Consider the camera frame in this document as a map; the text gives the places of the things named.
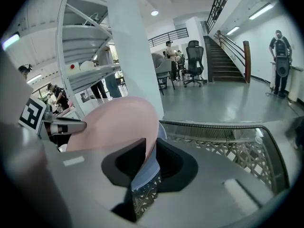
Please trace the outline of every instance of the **glossy floor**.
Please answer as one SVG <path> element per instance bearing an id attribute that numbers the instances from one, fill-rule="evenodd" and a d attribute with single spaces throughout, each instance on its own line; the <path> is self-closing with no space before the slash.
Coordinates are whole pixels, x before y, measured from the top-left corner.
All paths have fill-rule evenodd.
<path id="1" fill-rule="evenodd" d="M 161 95 L 164 119 L 207 123 L 239 123 L 276 121 L 304 116 L 298 103 L 270 93 L 269 85 L 251 79 L 250 84 L 239 82 L 215 82 L 183 87 L 182 82 L 171 83 Z"/>

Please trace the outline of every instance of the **black office chair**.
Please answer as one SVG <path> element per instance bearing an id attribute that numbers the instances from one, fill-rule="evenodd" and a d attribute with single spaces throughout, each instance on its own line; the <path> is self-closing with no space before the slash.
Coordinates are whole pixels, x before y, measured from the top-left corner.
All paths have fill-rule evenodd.
<path id="1" fill-rule="evenodd" d="M 188 47 L 186 48 L 188 55 L 188 69 L 185 70 L 186 74 L 190 74 L 191 79 L 184 81 L 184 87 L 187 87 L 189 83 L 198 83 L 199 87 L 201 87 L 201 82 L 205 83 L 204 79 L 195 79 L 195 76 L 201 75 L 204 67 L 201 63 L 203 58 L 204 48 L 199 46 L 199 41 L 192 40 L 188 43 Z M 199 62 L 200 67 L 196 67 L 197 61 Z"/>

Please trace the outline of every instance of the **stair railing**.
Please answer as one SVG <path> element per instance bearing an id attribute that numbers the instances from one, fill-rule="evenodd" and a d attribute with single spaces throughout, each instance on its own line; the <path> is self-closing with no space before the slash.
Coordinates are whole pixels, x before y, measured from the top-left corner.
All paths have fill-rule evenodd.
<path id="1" fill-rule="evenodd" d="M 251 54 L 250 54 L 250 46 L 249 41 L 243 41 L 242 49 L 238 46 L 233 40 L 221 34 L 220 30 L 218 30 L 217 34 L 214 36 L 216 40 L 219 42 L 219 46 L 224 50 L 223 45 L 227 47 L 236 58 L 243 64 L 245 67 L 245 80 L 247 83 L 250 83 L 251 78 Z"/>

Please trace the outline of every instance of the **wooden newel post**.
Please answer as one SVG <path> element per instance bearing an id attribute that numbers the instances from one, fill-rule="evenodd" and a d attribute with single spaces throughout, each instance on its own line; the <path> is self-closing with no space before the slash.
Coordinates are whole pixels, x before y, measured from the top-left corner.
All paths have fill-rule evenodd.
<path id="1" fill-rule="evenodd" d="M 244 40 L 244 53 L 245 53 L 245 80 L 247 83 L 250 83 L 251 78 L 251 55 L 250 55 L 250 46 L 249 41 Z"/>
<path id="2" fill-rule="evenodd" d="M 220 30 L 218 30 L 218 40 L 219 40 L 219 46 L 222 48 L 222 41 L 220 40 Z"/>

